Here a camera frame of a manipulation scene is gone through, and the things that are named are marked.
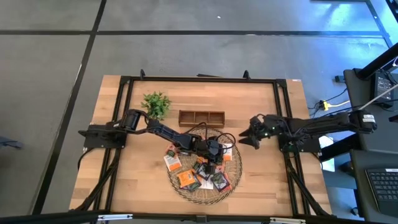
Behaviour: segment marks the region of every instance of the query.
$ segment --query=keyboard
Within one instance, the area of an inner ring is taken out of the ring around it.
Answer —
[[[367,169],[366,175],[379,212],[398,217],[398,169]]]

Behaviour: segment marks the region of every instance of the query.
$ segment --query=potted plant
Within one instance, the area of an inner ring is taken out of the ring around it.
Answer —
[[[141,106],[148,110],[150,118],[162,121],[169,110],[170,103],[169,98],[163,93],[154,92],[153,94],[144,94],[144,102],[141,102]]]

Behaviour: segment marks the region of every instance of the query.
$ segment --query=concrete floor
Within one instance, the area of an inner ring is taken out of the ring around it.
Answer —
[[[396,43],[398,24],[389,8],[384,1],[372,2]],[[90,30],[99,5],[100,0],[2,0],[0,29]],[[347,31],[377,26],[361,2],[113,0],[99,29]],[[87,41],[85,35],[0,35],[0,135],[25,144],[21,150],[0,150],[2,217],[29,212]],[[302,79],[312,106],[345,89],[332,81],[335,75],[363,67],[386,49],[382,39],[367,37],[97,36],[44,212],[68,210],[84,140],[77,131],[91,120],[103,75],[138,75],[143,68],[148,76],[241,77],[247,69],[253,78]],[[332,103],[347,99],[345,94]],[[334,201],[333,213],[344,216],[346,208]]]

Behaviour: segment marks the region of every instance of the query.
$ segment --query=wicker basket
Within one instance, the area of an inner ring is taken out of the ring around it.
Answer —
[[[205,128],[195,128],[191,130],[190,133],[205,137]],[[212,136],[219,136],[221,133],[222,132],[216,129],[209,128],[207,130],[208,138]],[[233,140],[227,136],[221,136],[218,138],[218,142],[221,144],[232,143]],[[181,195],[183,198],[193,203],[201,205],[211,205],[222,201],[230,193],[232,193],[232,191],[238,185],[242,175],[242,159],[238,151],[238,148],[236,146],[233,147],[232,153],[233,153],[232,161],[225,162],[225,167],[224,167],[224,172],[227,174],[231,184],[231,190],[218,192],[218,190],[215,187],[213,187],[213,190],[196,189],[194,192],[190,192],[188,190],[180,189],[180,185],[177,180],[177,174],[181,173],[182,171],[189,170],[193,167],[194,163],[197,160],[197,155],[195,154],[192,154],[191,156],[182,156],[182,155],[178,156],[182,164],[182,168],[179,168],[172,172],[168,172],[172,187],[174,188],[175,191],[177,191],[179,195]]]

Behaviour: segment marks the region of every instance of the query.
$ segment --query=wooden table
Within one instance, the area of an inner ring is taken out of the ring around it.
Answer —
[[[111,120],[119,80],[120,76],[104,76],[93,114],[93,123],[104,124]],[[293,117],[308,118],[301,81],[287,80],[287,84]],[[178,126],[179,110],[225,111],[225,127],[222,131],[232,133],[237,138],[239,133],[248,128],[249,119],[254,115],[276,114],[272,85],[263,83],[135,81],[130,109],[141,110],[143,94],[154,91],[162,91],[169,96],[172,104],[163,123],[180,132],[188,128]],[[126,95],[122,98],[121,110],[125,97]],[[144,125],[144,122],[140,121],[138,129]],[[113,212],[292,215],[284,159],[275,137],[263,139],[259,150],[237,144],[243,162],[240,183],[228,198],[214,205],[188,202],[174,191],[163,160],[168,145],[166,140],[153,134],[128,135],[117,173],[111,207]],[[94,149],[82,160],[70,208],[79,206],[97,184],[103,155],[104,149]],[[301,153],[300,156],[307,188],[323,209],[330,213],[319,161],[309,153]],[[100,208],[104,207],[107,188],[104,188]],[[303,212],[299,192],[296,186],[298,209]]]

